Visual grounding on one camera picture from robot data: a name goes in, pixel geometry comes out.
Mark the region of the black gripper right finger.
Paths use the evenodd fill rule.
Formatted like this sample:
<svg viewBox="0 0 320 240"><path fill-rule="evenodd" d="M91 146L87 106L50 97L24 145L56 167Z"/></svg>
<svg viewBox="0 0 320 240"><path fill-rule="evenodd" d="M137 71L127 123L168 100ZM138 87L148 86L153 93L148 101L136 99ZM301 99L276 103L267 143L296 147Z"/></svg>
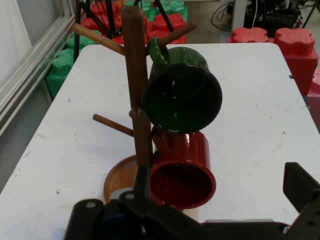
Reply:
<svg viewBox="0 0 320 240"><path fill-rule="evenodd" d="M320 184L297 162L284 166L283 193L298 216L284 234L285 240L320 238Z"/></svg>

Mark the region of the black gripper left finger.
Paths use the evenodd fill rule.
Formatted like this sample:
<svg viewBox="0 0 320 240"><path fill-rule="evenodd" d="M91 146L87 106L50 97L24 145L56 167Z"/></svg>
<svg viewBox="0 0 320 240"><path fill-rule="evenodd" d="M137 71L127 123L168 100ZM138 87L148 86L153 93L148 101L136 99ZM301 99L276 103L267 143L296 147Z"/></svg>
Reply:
<svg viewBox="0 0 320 240"><path fill-rule="evenodd" d="M64 235L66 240L213 240L215 234L176 209L149 198L150 169L139 166L133 190L104 204L77 202Z"/></svg>

